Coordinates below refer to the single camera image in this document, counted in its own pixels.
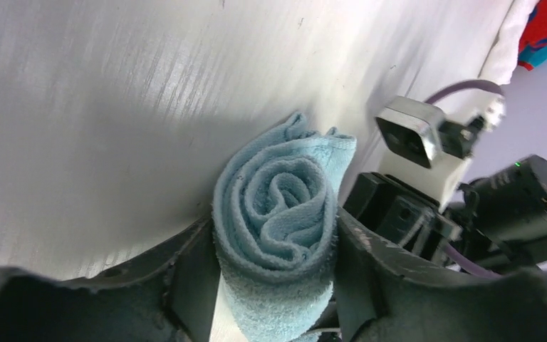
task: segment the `white wall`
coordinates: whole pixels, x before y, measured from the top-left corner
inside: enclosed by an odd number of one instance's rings
[[[518,67],[505,91],[506,119],[477,145],[468,180],[530,154],[547,159],[547,61],[533,71]]]
[[[294,110],[358,137],[356,175],[367,99],[476,77],[512,2],[1,0],[0,264],[92,276],[160,243]]]

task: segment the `light blue towel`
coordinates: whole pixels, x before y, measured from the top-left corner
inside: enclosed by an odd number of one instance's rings
[[[332,296],[337,196],[356,141],[335,128],[306,128],[306,117],[294,114],[253,140],[215,187],[224,290],[250,342],[298,338]]]

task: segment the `screw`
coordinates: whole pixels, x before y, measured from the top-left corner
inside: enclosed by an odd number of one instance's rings
[[[462,135],[462,137],[466,140],[471,140],[471,138],[473,137],[473,133],[471,133],[470,131],[468,130],[461,130],[460,131],[460,134]]]

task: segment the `red fabric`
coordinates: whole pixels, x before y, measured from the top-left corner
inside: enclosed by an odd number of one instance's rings
[[[527,71],[532,71],[533,70],[533,66],[530,63],[527,63],[527,62],[519,61],[519,62],[517,62],[517,65],[524,67],[525,69],[527,69]]]
[[[537,45],[545,40],[547,40],[547,0],[540,0],[519,41],[519,53],[527,46],[538,47]]]

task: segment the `towel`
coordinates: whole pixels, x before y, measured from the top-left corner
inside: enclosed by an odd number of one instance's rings
[[[547,60],[547,0],[540,0],[529,16],[519,41],[519,65],[532,70]]]
[[[296,113],[242,148],[214,191],[214,241],[234,320],[251,342],[302,336],[333,290],[337,196],[355,138]]]

